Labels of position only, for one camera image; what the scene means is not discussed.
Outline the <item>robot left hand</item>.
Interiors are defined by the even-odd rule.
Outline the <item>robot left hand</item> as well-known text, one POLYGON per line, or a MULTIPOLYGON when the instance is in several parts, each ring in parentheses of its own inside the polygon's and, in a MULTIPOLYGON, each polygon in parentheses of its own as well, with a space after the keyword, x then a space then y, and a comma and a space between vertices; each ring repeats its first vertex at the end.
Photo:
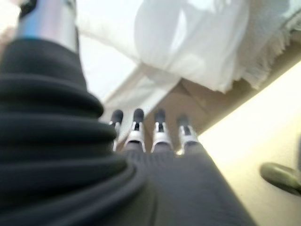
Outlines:
POLYGON ((24 0, 0 62, 3 226, 253 226, 202 145, 112 149, 87 91, 73 0, 24 0))

